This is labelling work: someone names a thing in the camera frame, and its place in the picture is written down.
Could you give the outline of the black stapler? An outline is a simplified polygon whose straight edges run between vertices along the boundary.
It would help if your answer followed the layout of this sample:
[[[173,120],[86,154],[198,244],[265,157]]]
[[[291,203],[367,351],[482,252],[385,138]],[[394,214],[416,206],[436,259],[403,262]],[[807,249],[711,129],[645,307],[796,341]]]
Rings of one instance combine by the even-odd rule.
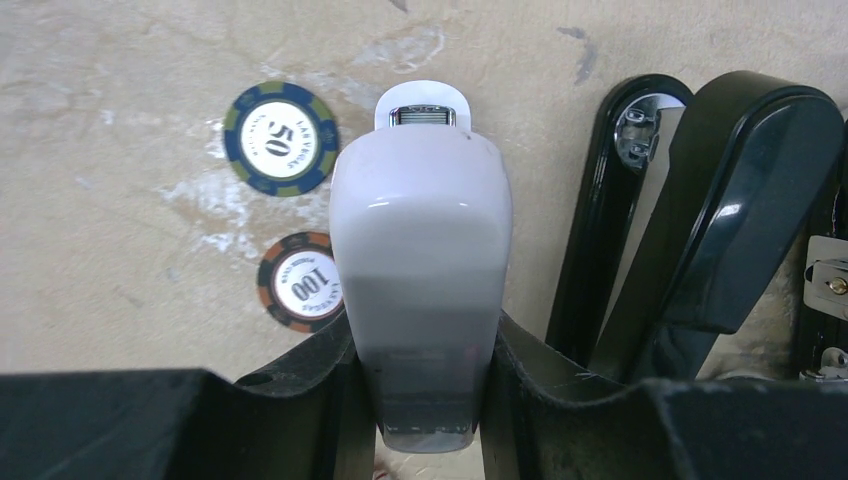
[[[624,384],[696,377],[765,292],[845,141],[829,95],[762,73],[616,85],[594,120],[546,343]]]

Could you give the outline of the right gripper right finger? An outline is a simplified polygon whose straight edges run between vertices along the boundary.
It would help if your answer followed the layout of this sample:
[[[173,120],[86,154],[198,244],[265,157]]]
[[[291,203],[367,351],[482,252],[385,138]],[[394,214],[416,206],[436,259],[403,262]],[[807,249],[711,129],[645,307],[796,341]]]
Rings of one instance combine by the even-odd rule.
[[[843,479],[847,387],[804,381],[623,386],[498,325],[480,421],[489,479]]]

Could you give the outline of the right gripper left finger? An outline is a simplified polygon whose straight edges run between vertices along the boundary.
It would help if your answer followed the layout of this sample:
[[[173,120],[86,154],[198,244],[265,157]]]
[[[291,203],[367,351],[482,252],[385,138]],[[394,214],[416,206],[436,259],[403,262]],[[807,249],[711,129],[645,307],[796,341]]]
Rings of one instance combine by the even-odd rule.
[[[236,382],[204,369],[1,379],[5,479],[368,479],[375,433],[344,317]]]

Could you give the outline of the white stapler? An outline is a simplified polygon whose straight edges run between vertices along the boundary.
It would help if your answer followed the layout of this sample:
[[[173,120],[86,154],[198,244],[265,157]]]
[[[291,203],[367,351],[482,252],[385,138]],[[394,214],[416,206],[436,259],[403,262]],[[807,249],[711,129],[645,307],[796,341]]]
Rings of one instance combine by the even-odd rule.
[[[513,202],[502,154],[468,100],[395,85],[338,156],[329,230],[346,316],[385,445],[474,440],[504,296]]]

